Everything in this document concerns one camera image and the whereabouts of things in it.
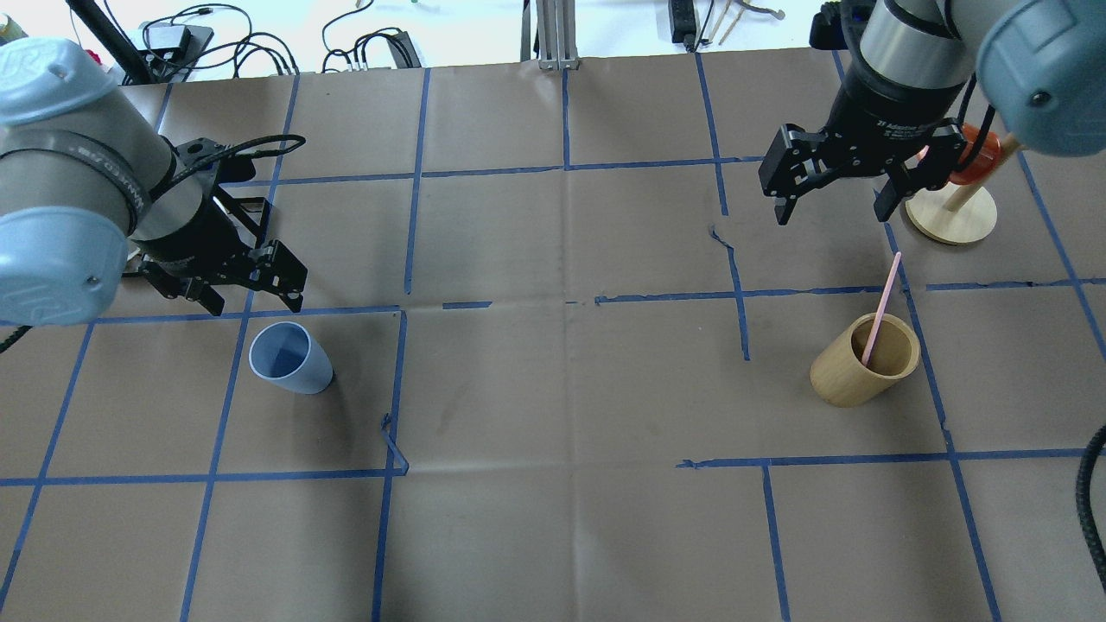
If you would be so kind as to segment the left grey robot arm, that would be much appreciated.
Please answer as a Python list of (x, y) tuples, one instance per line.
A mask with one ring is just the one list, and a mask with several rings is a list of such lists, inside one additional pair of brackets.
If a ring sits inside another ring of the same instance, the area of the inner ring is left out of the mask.
[(1, 317), (19, 326), (88, 323), (113, 303), (131, 251), (161, 298), (225, 311), (221, 286), (298, 312), (307, 267), (265, 237), (226, 182), (304, 144), (294, 134), (233, 146), (174, 145), (79, 43), (3, 46)]

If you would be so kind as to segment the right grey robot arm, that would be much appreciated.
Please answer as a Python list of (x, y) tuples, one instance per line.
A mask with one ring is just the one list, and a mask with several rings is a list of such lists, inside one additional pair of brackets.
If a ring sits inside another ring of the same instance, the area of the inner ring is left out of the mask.
[(822, 129), (782, 125), (760, 165), (780, 225), (842, 178), (887, 177), (879, 221), (943, 186), (967, 146), (950, 108), (969, 81), (1027, 149), (1103, 152), (1102, 1), (834, 1), (808, 43), (845, 48), (852, 63)]

